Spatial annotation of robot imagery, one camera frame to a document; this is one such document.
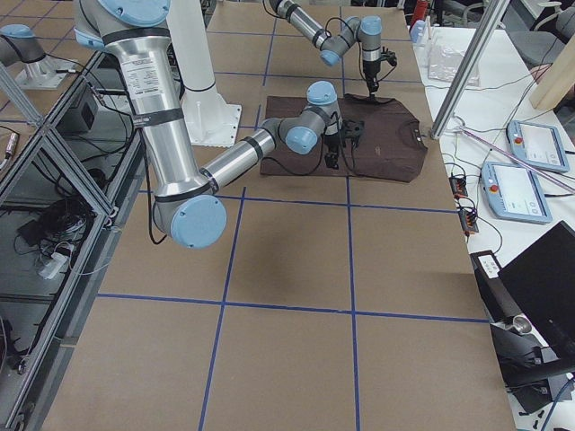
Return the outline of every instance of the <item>white table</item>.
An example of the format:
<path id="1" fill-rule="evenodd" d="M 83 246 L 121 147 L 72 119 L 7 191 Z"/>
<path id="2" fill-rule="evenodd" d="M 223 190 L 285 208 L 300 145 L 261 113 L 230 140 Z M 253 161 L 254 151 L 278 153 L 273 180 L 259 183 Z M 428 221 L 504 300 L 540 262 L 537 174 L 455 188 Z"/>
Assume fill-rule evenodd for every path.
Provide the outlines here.
<path id="1" fill-rule="evenodd" d="M 445 45 L 454 49 L 465 50 L 472 36 L 473 29 L 446 29 L 436 28 L 438 32 L 434 36 L 437 44 Z M 420 61 L 423 48 L 414 47 L 418 60 Z M 439 107 L 447 94 L 449 83 L 441 82 L 434 79 L 428 79 L 428 69 L 423 66 L 424 62 L 420 61 L 420 74 L 422 82 L 426 85 L 426 95 L 428 98 L 431 115 L 435 119 Z M 513 47 L 507 33 L 503 30 L 497 30 L 493 34 L 488 47 L 482 55 L 479 62 L 480 86 L 468 86 L 467 90 L 456 107 L 456 115 L 465 121 L 466 126 L 477 130 L 488 130 L 492 128 L 503 128 L 509 114 L 518 105 L 525 89 L 533 82 L 529 72 L 521 60 L 519 54 Z M 515 84 L 509 84 L 499 89 L 486 89 L 484 91 L 473 91 L 471 89 L 482 89 L 498 87 L 505 83 L 519 80 Z M 536 85 L 528 91 L 526 98 L 522 101 L 517 110 L 514 119 L 531 119 L 532 117 L 542 114 L 544 111 L 534 110 L 529 102 L 529 95 L 535 89 Z M 556 126 L 560 130 L 562 141 L 566 150 L 573 150 L 575 146 L 565 133 L 561 123 L 553 112 L 547 112 L 533 120 L 534 122 Z M 450 123 L 449 127 L 456 127 L 455 122 Z M 499 148 L 508 150 L 505 131 L 490 131 L 477 133 L 478 136 L 496 144 Z M 446 163 L 453 162 L 452 155 L 463 160 L 455 160 L 455 163 L 462 165 L 467 175 L 477 175 L 479 170 L 468 163 L 482 166 L 485 157 L 489 154 L 489 149 L 480 143 L 472 140 L 470 137 L 461 134 L 445 133 L 441 139 L 441 150 L 444 153 Z M 569 156 L 571 171 L 568 175 L 575 176 L 575 157 Z M 501 154 L 491 152 L 488 161 L 511 163 L 509 159 Z M 451 172 L 452 165 L 446 165 L 447 173 Z M 455 167 L 454 173 L 461 173 Z M 565 220 L 570 226 L 575 227 L 575 197 L 568 198 L 548 198 L 547 202 L 553 216 L 553 222 L 550 224 L 528 224 L 520 222 L 510 222 L 499 220 L 494 216 L 485 199 L 482 187 L 478 187 L 478 177 L 467 178 L 467 188 L 472 200 L 477 204 L 479 216 L 489 221 L 497 227 L 503 237 L 503 244 L 497 254 L 501 265 L 505 266 L 520 254 L 525 248 L 531 245 L 535 240 L 541 237 L 545 232 L 551 229 L 556 223 Z M 564 179 L 571 185 L 575 186 L 575 180 Z M 545 193 L 564 194 L 567 191 L 560 189 L 545 179 L 540 179 Z M 493 250 L 495 251 L 500 244 L 500 238 L 495 230 L 489 227 L 483 221 L 479 221 L 480 232 L 472 235 L 467 244 L 470 253 L 476 251 Z M 518 412 L 520 406 L 514 397 L 509 397 L 510 403 L 514 410 L 514 417 L 518 428 L 531 429 L 535 422 L 535 414 L 531 417 L 520 417 Z M 553 427 L 575 428 L 575 401 L 559 403 L 553 413 L 553 418 L 548 424 L 547 430 Z"/>

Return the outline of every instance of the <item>warning label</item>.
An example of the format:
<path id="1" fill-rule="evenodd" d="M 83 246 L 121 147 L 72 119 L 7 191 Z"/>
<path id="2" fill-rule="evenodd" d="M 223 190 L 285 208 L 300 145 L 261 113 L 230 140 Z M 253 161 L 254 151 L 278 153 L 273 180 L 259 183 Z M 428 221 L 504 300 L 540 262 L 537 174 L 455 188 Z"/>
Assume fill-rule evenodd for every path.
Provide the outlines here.
<path id="1" fill-rule="evenodd" d="M 121 67 L 132 99 L 164 94 L 153 58 L 127 61 Z"/>

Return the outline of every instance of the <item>touchscreen display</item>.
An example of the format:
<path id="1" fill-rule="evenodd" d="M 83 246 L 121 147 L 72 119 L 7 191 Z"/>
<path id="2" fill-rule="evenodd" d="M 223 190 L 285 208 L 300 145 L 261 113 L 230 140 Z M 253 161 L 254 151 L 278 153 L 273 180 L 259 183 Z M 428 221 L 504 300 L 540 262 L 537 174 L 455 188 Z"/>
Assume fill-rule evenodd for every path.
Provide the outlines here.
<path id="1" fill-rule="evenodd" d="M 513 166 L 493 166 L 505 210 L 509 213 L 542 216 L 543 210 L 535 187 L 526 169 Z"/>
<path id="2" fill-rule="evenodd" d="M 561 165 L 553 132 L 550 128 L 540 128 L 529 124 L 521 124 L 520 126 L 528 160 Z"/>

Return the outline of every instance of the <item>chair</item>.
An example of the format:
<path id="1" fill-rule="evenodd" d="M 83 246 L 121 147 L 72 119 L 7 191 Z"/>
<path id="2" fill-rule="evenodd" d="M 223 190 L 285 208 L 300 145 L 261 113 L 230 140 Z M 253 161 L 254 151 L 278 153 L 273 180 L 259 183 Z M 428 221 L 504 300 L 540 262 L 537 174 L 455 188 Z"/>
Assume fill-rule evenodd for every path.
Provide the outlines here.
<path id="1" fill-rule="evenodd" d="M 487 7 L 489 0 L 464 4 L 456 0 L 443 0 L 443 20 L 459 27 L 473 27 L 482 18 L 482 9 Z"/>
<path id="2" fill-rule="evenodd" d="M 509 34 L 511 42 L 530 69 L 541 64 L 553 63 L 565 48 L 561 38 L 558 39 L 548 31 L 537 31 L 543 24 L 557 18 L 555 29 L 561 37 L 568 41 L 575 34 L 575 7 L 568 7 L 562 11 L 558 3 L 541 4 L 554 7 L 556 12 L 539 22 L 533 31 L 513 31 Z"/>

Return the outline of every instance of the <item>light blue joint cap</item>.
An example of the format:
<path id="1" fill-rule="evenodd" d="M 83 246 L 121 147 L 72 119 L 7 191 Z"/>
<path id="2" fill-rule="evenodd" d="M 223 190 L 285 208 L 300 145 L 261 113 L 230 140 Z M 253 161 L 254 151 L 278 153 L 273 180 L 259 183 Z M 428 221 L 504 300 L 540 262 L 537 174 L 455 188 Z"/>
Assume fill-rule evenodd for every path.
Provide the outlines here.
<path id="1" fill-rule="evenodd" d="M 330 51 L 329 49 L 320 52 L 320 58 L 327 66 L 337 65 L 341 60 L 340 56 L 338 56 L 335 52 Z"/>
<path id="2" fill-rule="evenodd" d="M 318 81 L 307 89 L 307 101 L 317 106 L 326 106 L 338 100 L 338 95 L 332 83 Z"/>
<path id="3" fill-rule="evenodd" d="M 6 36 L 6 38 L 13 39 L 33 39 L 34 32 L 30 30 L 30 27 L 24 24 L 8 24 L 0 29 L 0 33 Z"/>
<path id="4" fill-rule="evenodd" d="M 286 144 L 294 153 L 305 155 L 314 149 L 317 135 L 311 128 L 295 126 L 287 132 Z"/>
<path id="5" fill-rule="evenodd" d="M 199 195 L 176 210 L 172 219 L 172 238 L 188 249 L 204 249 L 222 235 L 226 221 L 226 208 L 218 198 Z"/>
<path id="6" fill-rule="evenodd" d="M 377 36 L 383 30 L 381 18 L 378 16 L 366 16 L 361 20 L 360 28 L 368 36 Z"/>
<path id="7" fill-rule="evenodd" d="M 76 41 L 82 45 L 83 47 L 89 49 L 95 49 L 97 51 L 106 51 L 106 47 L 104 47 L 104 42 L 100 38 L 96 38 L 92 34 L 84 33 L 83 31 L 79 31 L 78 29 L 74 28 L 75 32 L 75 39 Z"/>
<path id="8" fill-rule="evenodd" d="M 165 20 L 171 0 L 98 0 L 120 21 L 136 27 L 154 27 Z"/>

